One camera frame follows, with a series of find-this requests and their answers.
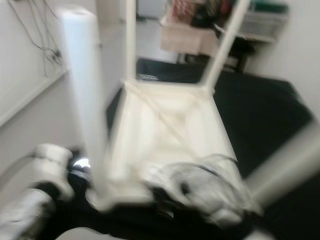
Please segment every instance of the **white pole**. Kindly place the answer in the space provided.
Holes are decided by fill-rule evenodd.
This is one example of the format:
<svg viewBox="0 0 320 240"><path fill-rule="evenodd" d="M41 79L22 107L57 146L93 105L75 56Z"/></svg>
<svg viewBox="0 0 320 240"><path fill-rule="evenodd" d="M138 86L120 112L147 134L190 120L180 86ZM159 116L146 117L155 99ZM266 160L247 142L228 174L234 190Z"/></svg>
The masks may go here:
<svg viewBox="0 0 320 240"><path fill-rule="evenodd" d="M136 0L126 0L126 80L136 79Z"/></svg>
<svg viewBox="0 0 320 240"><path fill-rule="evenodd" d="M202 77L201 82L205 84L206 89L210 92L212 92L219 79L220 73L226 63L230 49L235 41L250 3L251 0L237 0L228 28L223 34L218 53L215 59L211 59L205 74Z"/></svg>
<svg viewBox="0 0 320 240"><path fill-rule="evenodd" d="M107 127L97 17L82 7L61 11L75 109L96 199L106 196Z"/></svg>
<svg viewBox="0 0 320 240"><path fill-rule="evenodd" d="M299 133L246 179L261 207L267 208L320 172L320 127L316 124Z"/></svg>

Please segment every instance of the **white wall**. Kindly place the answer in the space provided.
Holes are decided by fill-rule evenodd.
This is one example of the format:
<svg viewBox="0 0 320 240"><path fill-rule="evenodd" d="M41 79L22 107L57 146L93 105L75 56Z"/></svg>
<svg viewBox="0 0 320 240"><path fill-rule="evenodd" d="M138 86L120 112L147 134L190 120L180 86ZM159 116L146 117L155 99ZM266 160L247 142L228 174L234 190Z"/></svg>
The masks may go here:
<svg viewBox="0 0 320 240"><path fill-rule="evenodd" d="M120 20L126 20L126 0L119 0L119 16Z"/></svg>
<svg viewBox="0 0 320 240"><path fill-rule="evenodd" d="M120 0L96 0L100 28L106 28L119 23L120 2Z"/></svg>
<svg viewBox="0 0 320 240"><path fill-rule="evenodd" d="M30 43L6 1L0 0L0 119L19 103L19 100L33 93L41 83L53 82L44 77L42 53ZM47 1L52 8L62 4L76 4L97 13L94 0ZM28 2L19 0L14 3L17 10L21 11L21 16L31 25L32 18L28 11ZM55 35L58 36L58 27L54 25L54 21L56 19L51 17L50 23ZM53 72L50 72L50 75L53 78L57 76ZM18 158L29 153L39 144L52 143L68 147L82 144L81 134L75 124L77 119L73 114L69 88L66 80L57 82L7 124L0 127L0 175ZM0 208L31 185L34 181L33 174L32 161L16 172L0 191ZM88 229L74 229L60 236L59 240L109 238Z"/></svg>
<svg viewBox="0 0 320 240"><path fill-rule="evenodd" d="M38 45L42 45L28 1L10 1L25 22L34 41ZM36 2L39 6L43 6L43 1L36 0ZM93 13L97 13L96 3L93 0L47 0L47 2L53 9L63 4L77 4L84 6ZM59 45L58 23L58 20L48 13L48 25ZM64 69L57 64L55 64L54 69L51 63L46 61L47 77L45 77L43 53L28 39L7 0L0 2L0 36L1 126L51 83L61 77Z"/></svg>
<svg viewBox="0 0 320 240"><path fill-rule="evenodd" d="M165 14L166 0L137 0L137 12L142 17L161 18Z"/></svg>
<svg viewBox="0 0 320 240"><path fill-rule="evenodd" d="M278 42L262 48L247 70L291 82L320 119L320 1L287 2L289 22Z"/></svg>

